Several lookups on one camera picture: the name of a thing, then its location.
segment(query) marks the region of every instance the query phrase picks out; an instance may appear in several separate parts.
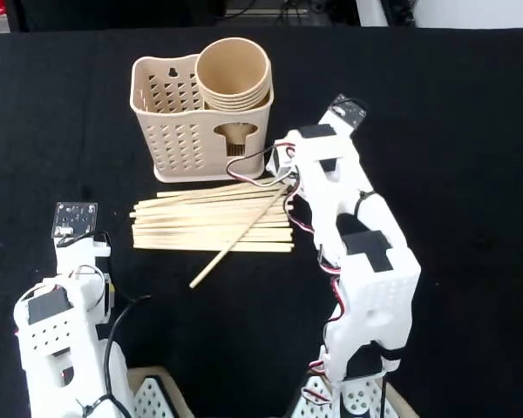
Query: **stacked paper cups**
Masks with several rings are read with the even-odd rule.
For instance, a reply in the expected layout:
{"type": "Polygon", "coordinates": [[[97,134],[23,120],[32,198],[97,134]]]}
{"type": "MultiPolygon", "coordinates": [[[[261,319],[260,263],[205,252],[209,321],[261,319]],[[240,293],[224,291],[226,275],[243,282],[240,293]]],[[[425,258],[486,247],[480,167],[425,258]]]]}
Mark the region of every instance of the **stacked paper cups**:
{"type": "MultiPolygon", "coordinates": [[[[206,109],[241,112],[264,105],[272,87],[271,63],[263,48],[248,39],[228,37],[210,44],[195,64],[195,75],[206,109]]],[[[228,124],[221,133],[244,145],[255,129],[250,124],[228,124]]]]}

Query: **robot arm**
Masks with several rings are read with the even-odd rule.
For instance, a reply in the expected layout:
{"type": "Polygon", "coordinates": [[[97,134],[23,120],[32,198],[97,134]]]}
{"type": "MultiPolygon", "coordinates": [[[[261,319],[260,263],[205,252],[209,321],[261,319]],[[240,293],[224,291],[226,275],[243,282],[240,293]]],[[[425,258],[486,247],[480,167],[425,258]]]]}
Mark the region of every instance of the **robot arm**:
{"type": "Polygon", "coordinates": [[[319,125],[290,131],[275,141],[293,146],[276,146],[268,163],[276,177],[291,171],[301,182],[299,194],[312,211],[316,249],[340,274],[341,304],[326,326],[320,353],[325,374],[335,384],[361,377],[356,370],[348,373],[348,364],[365,346],[380,352],[375,375],[397,368],[397,350],[411,329],[411,300],[420,274],[403,232],[374,192],[350,139],[364,117],[360,106],[339,96],[319,125]],[[369,231],[341,235],[336,227],[340,213],[354,215],[369,231]]]}
{"type": "MultiPolygon", "coordinates": [[[[108,257],[111,248],[95,241],[91,233],[96,207],[57,205],[52,238],[58,275],[29,289],[14,307],[33,417],[86,416],[84,406],[93,405],[106,393],[106,340],[98,339],[96,326],[110,318],[113,290],[108,273],[95,266],[95,258],[108,257]],[[70,245],[62,246],[71,239],[70,245]]],[[[109,366],[112,394],[133,412],[126,360],[116,342],[109,366]]],[[[93,412],[101,418],[122,416],[109,401],[100,402],[93,412]]]]}

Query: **metal base plate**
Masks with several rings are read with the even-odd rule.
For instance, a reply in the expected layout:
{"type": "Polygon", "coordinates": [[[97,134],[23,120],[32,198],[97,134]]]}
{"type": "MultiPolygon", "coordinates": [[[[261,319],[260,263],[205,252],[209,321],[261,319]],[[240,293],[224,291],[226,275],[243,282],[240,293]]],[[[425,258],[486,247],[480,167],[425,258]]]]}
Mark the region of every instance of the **metal base plate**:
{"type": "Polygon", "coordinates": [[[174,418],[170,401],[155,378],[143,380],[133,398],[133,413],[136,418],[174,418]]]}
{"type": "MultiPolygon", "coordinates": [[[[306,383],[309,388],[330,399],[326,385],[319,376],[312,376],[306,383]]],[[[290,418],[379,418],[381,388],[374,381],[346,381],[341,388],[340,401],[336,405],[316,405],[300,397],[290,418]]],[[[397,418],[391,404],[385,400],[384,417],[397,418]]]]}

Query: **black table surface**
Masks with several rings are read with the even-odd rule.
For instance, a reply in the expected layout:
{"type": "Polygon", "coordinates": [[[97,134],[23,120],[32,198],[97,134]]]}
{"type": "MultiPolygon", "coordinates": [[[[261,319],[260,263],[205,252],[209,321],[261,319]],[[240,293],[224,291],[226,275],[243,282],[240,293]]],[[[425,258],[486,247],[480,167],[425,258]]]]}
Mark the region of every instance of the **black table surface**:
{"type": "Polygon", "coordinates": [[[396,389],[422,416],[523,416],[523,30],[308,28],[0,36],[0,416],[29,416],[12,309],[54,273],[55,203],[79,200],[99,202],[119,287],[157,296],[120,329],[128,366],[165,366],[199,416],[285,413],[334,306],[309,237],[230,254],[191,291],[213,254],[133,250],[128,219],[169,188],[132,63],[235,35],[273,63],[268,141],[339,92],[368,107],[364,169],[422,266],[396,389]]]}

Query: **utensil holder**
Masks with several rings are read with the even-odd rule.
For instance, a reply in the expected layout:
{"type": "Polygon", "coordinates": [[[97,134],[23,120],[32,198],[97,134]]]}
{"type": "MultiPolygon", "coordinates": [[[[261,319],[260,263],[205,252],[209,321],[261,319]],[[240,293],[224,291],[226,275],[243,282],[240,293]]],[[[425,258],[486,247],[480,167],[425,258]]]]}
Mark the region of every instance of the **utensil holder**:
{"type": "MultiPolygon", "coordinates": [[[[204,109],[194,66],[199,55],[142,57],[132,67],[130,106],[143,131],[155,177],[165,183],[231,179],[228,161],[259,152],[265,145],[273,87],[260,105],[247,111],[204,109]],[[224,135],[227,124],[250,124],[244,144],[224,135]]],[[[233,165],[233,171],[256,178],[263,155],[233,165]]]]}

